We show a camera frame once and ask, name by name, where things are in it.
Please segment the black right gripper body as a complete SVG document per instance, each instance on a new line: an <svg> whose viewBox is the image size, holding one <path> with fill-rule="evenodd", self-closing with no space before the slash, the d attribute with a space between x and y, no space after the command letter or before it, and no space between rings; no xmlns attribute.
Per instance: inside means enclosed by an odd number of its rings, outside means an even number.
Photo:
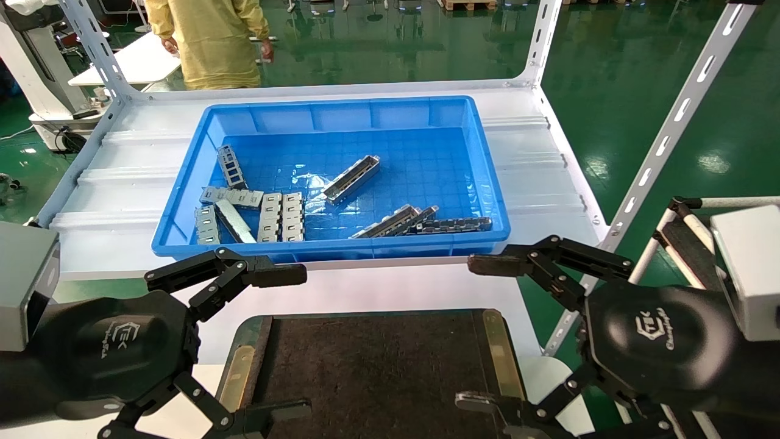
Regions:
<svg viewBox="0 0 780 439"><path fill-rule="evenodd" d="M778 414L778 342L747 341L721 293L604 285L583 303L584 358L620 402L699 412Z"/></svg>

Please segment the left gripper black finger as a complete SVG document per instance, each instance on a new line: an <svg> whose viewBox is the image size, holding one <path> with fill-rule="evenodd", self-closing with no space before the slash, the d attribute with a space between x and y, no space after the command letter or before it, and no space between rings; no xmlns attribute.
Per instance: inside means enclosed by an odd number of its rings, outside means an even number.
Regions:
<svg viewBox="0 0 780 439"><path fill-rule="evenodd" d="M172 294L206 282L189 301L189 311L197 321L206 322L220 312L246 287L284 287L307 281L303 264L273 263L268 256L244 256L228 248L201 253L145 275L148 291Z"/></svg>
<svg viewBox="0 0 780 439"><path fill-rule="evenodd" d="M229 412L188 372L179 373L173 380L173 386L211 422L211 428L203 438L267 438L276 422L309 416L311 412L306 398L274 405L249 405ZM100 430L97 437L159 438L136 429L143 413L142 406L126 405L116 419Z"/></svg>

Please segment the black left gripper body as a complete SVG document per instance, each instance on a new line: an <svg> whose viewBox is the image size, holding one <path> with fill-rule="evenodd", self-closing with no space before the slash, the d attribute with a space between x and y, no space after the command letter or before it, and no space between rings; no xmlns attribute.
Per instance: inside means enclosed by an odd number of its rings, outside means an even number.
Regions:
<svg viewBox="0 0 780 439"><path fill-rule="evenodd" d="M164 292L50 305L25 350L2 352L1 418L153 414L178 394L199 344L187 306Z"/></svg>

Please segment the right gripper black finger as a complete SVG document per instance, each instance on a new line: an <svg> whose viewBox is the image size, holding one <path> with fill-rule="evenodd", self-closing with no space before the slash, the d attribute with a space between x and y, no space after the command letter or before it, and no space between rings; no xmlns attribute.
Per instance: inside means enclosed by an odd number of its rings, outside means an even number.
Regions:
<svg viewBox="0 0 780 439"><path fill-rule="evenodd" d="M600 248L551 235L534 244L510 244L496 255L473 254L471 273L488 277L529 277L571 312L583 310L586 289L565 268L596 279L628 280L634 263Z"/></svg>
<svg viewBox="0 0 780 439"><path fill-rule="evenodd" d="M502 432L512 438L604 438L605 432L571 432L566 414L586 388L616 389L615 373L585 362L571 371L562 362L522 362L496 367L498 393L463 391L456 394L462 410L486 412L498 418Z"/></svg>

